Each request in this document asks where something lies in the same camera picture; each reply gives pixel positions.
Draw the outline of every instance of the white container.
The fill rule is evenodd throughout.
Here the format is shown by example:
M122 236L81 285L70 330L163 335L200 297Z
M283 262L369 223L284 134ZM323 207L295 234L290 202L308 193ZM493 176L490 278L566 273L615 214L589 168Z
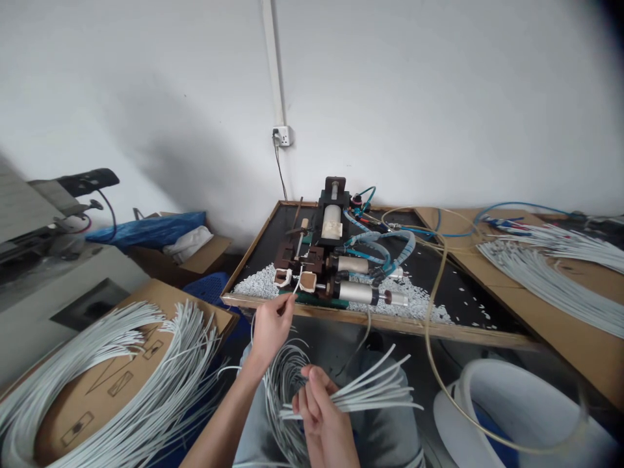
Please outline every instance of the white container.
M495 359L468 364L448 387L459 406L476 420L473 401L512 439L524 447L546 448L568 437L580 408L563 393L530 372ZM485 434L452 405L442 391L434 402L442 441L460 468L504 468ZM618 444L594 419L565 450L551 455L519 453L521 467L610 466Z

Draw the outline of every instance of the person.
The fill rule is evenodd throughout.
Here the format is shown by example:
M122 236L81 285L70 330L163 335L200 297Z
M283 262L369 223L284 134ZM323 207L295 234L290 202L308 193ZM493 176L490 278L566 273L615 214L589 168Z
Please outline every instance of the person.
M223 468L237 464L289 466L270 431L261 380L288 338L296 298L296 294L281 294L258 307L253 345L243 353L239 375L190 448L181 468ZM366 351L359 371L369 369L381 356L377 351ZM394 363L391 359L387 361L390 362L384 362L380 370ZM330 397L338 387L323 369L307 365L301 373L307 383L292 399L292 408L303 418L312 468L424 465L413 411L406 408L364 411L363 420L354 428L349 414L341 412L332 402ZM402 385L407 385L407 378L401 373Z

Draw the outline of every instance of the black tabletop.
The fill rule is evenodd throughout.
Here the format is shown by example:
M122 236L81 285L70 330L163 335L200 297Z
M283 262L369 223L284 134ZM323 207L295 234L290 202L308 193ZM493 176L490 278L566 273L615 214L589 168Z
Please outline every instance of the black tabletop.
M234 286L273 263L278 246L285 239L285 232L292 229L296 211L297 206L295 205L280 205L278 207ZM311 219L315 212L315 208L303 206L297 224L300 225L303 218ZM382 212L373 211L371 214L380 218ZM391 213L385 220L404 225L423 225L418 216L411 211ZM351 223L349 223L348 229L349 235L361 233L361 230ZM416 235L421 238L426 237L426 235ZM389 250L393 258L397 257L405 245L405 241L399 238L384 238L380 240L380 243ZM441 256L436 251L422 244L416 244L416 249L402 266L405 271L409 272L410 280L414 286L423 288L430 293L440 267L440 261ZM478 326L499 332L527 334L524 327L496 299L490 296L473 278L451 263L447 263L445 266L435 304L443 304L452 321L459 325Z

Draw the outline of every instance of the wall outlet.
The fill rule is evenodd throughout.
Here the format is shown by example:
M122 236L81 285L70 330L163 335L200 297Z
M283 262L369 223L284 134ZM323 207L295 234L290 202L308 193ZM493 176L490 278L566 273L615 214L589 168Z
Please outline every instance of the wall outlet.
M294 133L289 126L273 127L273 135L278 142L278 146L290 146L293 144Z

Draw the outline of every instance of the hand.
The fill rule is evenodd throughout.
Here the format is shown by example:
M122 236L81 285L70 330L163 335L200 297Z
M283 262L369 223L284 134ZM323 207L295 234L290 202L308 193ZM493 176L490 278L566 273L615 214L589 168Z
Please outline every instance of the hand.
M308 382L292 399L292 410L304 420L305 440L313 467L359 467L351 420L332 402L338 391L318 366L308 365L301 373Z
M263 370L263 374L288 338L296 299L296 294L281 294L262 304L255 312L250 359Z

